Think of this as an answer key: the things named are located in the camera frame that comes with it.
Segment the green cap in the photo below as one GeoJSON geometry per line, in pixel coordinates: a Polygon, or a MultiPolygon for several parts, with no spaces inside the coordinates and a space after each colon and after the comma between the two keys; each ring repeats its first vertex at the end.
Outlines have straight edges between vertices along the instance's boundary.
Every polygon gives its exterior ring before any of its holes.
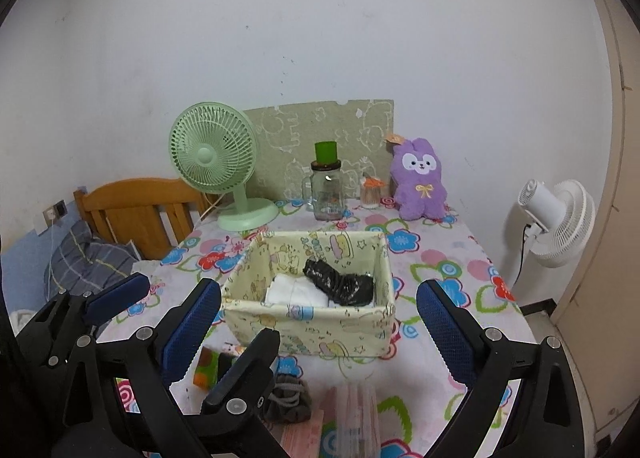
{"type": "Polygon", "coordinates": [[[327,165],[338,161],[338,146],[335,141],[316,143],[316,162],[327,165]]]}

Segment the electric fan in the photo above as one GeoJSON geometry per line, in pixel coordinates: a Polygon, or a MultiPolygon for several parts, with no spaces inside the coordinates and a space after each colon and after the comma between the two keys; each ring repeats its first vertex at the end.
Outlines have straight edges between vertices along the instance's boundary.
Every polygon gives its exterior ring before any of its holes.
{"type": "Polygon", "coordinates": [[[175,120],[169,153],[191,187],[208,194],[233,192],[234,203],[218,217],[221,229],[255,229],[278,215],[271,200],[246,197],[244,184],[254,172],[258,142],[244,113],[220,103],[194,104],[175,120]]]}
{"type": "Polygon", "coordinates": [[[582,251],[593,230],[593,198],[577,180],[562,181],[550,191],[531,179],[518,205],[533,220],[525,231],[523,261],[530,252],[544,267],[560,267],[582,251]]]}

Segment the yellow bow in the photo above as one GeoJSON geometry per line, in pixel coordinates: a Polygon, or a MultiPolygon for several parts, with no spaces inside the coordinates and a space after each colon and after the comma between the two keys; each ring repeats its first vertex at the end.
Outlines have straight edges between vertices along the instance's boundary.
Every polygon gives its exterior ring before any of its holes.
{"type": "Polygon", "coordinates": [[[433,186],[430,183],[428,183],[427,185],[417,185],[415,186],[415,191],[422,191],[421,198],[424,198],[424,197],[431,198],[431,195],[429,194],[429,192],[433,191],[433,186]]]}

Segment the yellow storage bin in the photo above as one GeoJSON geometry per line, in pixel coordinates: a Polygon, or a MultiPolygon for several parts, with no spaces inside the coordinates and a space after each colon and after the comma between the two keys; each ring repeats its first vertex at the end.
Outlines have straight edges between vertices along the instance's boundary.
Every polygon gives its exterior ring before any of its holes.
{"type": "Polygon", "coordinates": [[[222,287],[225,321],[242,345],[263,328],[280,332],[280,351],[333,356],[337,345],[360,357],[387,353],[396,315],[386,237],[378,232],[267,232],[257,235],[222,287]],[[373,307],[265,305],[279,273],[302,276],[307,258],[345,274],[371,273],[373,307]]]}

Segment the fan base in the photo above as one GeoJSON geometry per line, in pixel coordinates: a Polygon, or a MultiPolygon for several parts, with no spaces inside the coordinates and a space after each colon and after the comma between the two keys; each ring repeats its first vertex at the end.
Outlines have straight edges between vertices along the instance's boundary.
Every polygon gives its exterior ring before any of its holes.
{"type": "Polygon", "coordinates": [[[278,215],[278,207],[267,198],[248,198],[247,211],[239,213],[236,204],[220,212],[218,226],[231,232],[249,231],[269,223],[278,215]]]}

